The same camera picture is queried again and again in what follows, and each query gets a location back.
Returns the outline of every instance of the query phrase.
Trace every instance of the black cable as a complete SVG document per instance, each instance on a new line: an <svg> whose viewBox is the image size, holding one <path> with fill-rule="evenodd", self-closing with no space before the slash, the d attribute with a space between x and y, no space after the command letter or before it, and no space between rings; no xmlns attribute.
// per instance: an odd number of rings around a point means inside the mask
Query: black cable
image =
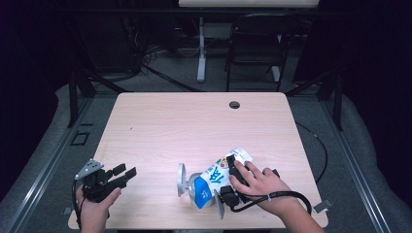
<svg viewBox="0 0 412 233"><path fill-rule="evenodd" d="M80 209L79 209L80 213L82 213L82 207L83 207L83 203L85 202L85 200L86 200L86 198L84 197L83 201L82 201L82 204L80 204Z"/></svg>
<svg viewBox="0 0 412 233"><path fill-rule="evenodd" d="M177 86L177 87L179 87L179 88L181 88L181 89L189 90L189 91L192 91L192 92L205 92L204 90L197 89L197 88L188 86L188 85L183 84L183 83L179 83L178 81L176 81L176 80L174 80L174 79L172 79L172 78L170 78L170 77L168 77L168 76L166 76L166 75L158 72L157 70L152 69L151 67L147 66L146 64L142 64L142 66L145 67L145 68L146 68L147 70L149 70L150 72L154 73L155 75L161 77L161 78L164 79L164 80L167 80L167 81L171 82L172 84L174 84L175 86Z"/></svg>
<svg viewBox="0 0 412 233"><path fill-rule="evenodd" d="M301 123L299 123L299 122L297 122L297 121L295 121L295 123L296 123L297 125L299 125L300 127L306 129L309 133L311 133L311 134L316 138L316 140L318 140L318 142L321 144L322 148L324 149L324 152L325 152L325 165L324 165L324 168L323 168L321 174L320 174L320 175L318 176L318 178L316 179L316 183L318 183L318 182L321 180L322 176L324 175L324 173L325 173L325 171L326 171L327 163L328 163L328 158L329 158L329 156L328 156L328 153L327 153L326 146L325 146L325 144L322 142L322 140L318 137L318 135L316 135L316 134L315 134L314 132L312 132L310 129L308 129L308 128L305 127L303 124L301 124Z"/></svg>
<svg viewBox="0 0 412 233"><path fill-rule="evenodd" d="M73 185L72 185L72 202L73 202L73 207L75 208L75 213L77 217L77 223L79 225L79 229L82 229L82 223L81 223L81 212L79 210L79 207L76 202L76 180L73 180Z"/></svg>
<svg viewBox="0 0 412 233"><path fill-rule="evenodd" d="M269 198L285 197L285 196L290 196L290 197L299 198L299 199L302 200L302 202L305 204L307 213L308 213L309 215L312 214L312 206L311 206L309 200L308 200L303 194L301 194L301 193L299 193L299 192L295 192L295 191L278 191L278 192L272 192L272 193L270 193L270 194L268 194L268 195L254 196L254 197L261 197L261 198L258 199L258 200L255 200L255 201L253 201L252 203L250 203L250 204L248 204L248 205L246 205L246 206L244 206L244 207L241 207L241 208L239 208L239 209L234 209L234 207L230 207L230 209L231 209L234 213L239 213L239 212L244 211L244 210L246 210L246 209L248 209L248 208L250 208L250 207L252 207L252 206L254 206L254 205L256 205L256 204L258 204L258 203L260 203L260 202L262 202L262 201L269 200Z"/></svg>
<svg viewBox="0 0 412 233"><path fill-rule="evenodd" d="M112 83L116 83L116 82L120 82L120 81L126 81L126 80L130 80L131 78L137 76L140 73L140 70L134 70L134 71L130 71L127 74L124 74L124 76L121 77L115 77L115 78L107 78L105 77L106 80L112 82ZM103 77L105 74L109 74L109 73L105 73L105 72L101 72L98 73L101 77Z"/></svg>
<svg viewBox="0 0 412 233"><path fill-rule="evenodd" d="M146 49L145 56L146 55L151 55L151 54L156 54L160 51L163 51L161 46L152 46L151 48Z"/></svg>

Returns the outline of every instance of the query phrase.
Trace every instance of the snack wrapper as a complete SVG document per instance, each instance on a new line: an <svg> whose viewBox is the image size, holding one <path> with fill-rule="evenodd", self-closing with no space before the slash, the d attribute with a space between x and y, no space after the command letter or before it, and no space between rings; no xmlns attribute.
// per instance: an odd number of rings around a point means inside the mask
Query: snack wrapper
<svg viewBox="0 0 412 233"><path fill-rule="evenodd" d="M230 183L226 158L231 155L234 155L235 159L243 165L246 161L253 160L243 149L235 148L196 178L194 180L194 203L197 208L202 209L215 196L213 190L220 191L222 186Z"/></svg>

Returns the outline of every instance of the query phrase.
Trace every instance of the black curtain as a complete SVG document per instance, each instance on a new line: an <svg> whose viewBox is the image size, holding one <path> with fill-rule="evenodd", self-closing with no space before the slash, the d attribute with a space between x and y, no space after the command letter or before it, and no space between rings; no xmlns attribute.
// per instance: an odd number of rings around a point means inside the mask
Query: black curtain
<svg viewBox="0 0 412 233"><path fill-rule="evenodd" d="M0 6L0 199L52 122L55 92L68 83L72 70L76 50L46 7L42 1L21 0Z"/></svg>
<svg viewBox="0 0 412 233"><path fill-rule="evenodd" d="M376 9L344 74L391 189L412 209L412 21L407 1Z"/></svg>

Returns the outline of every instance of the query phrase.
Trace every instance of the chair leg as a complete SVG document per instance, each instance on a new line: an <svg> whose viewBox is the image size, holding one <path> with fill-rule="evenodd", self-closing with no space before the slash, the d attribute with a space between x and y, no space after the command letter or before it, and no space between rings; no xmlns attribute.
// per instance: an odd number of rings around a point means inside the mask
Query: chair leg
<svg viewBox="0 0 412 233"><path fill-rule="evenodd" d="M227 71L226 71L226 92L229 92L230 84L230 62L227 62Z"/></svg>
<svg viewBox="0 0 412 233"><path fill-rule="evenodd" d="M269 68L267 68L267 70L266 70L266 73L264 73L264 74L269 73L269 71L271 71L271 70L272 70L272 67L273 67L273 66L269 66Z"/></svg>
<svg viewBox="0 0 412 233"><path fill-rule="evenodd" d="M281 71L280 71L280 74L279 74L278 86L276 86L276 92L279 92L279 90L281 89L281 83L282 83L283 73L284 73L284 70L285 70L285 65L286 65L286 63L282 65L282 68L281 68Z"/></svg>
<svg viewBox="0 0 412 233"><path fill-rule="evenodd" d="M227 71L227 67L229 66L229 58L226 59L226 62L224 63L224 71Z"/></svg>

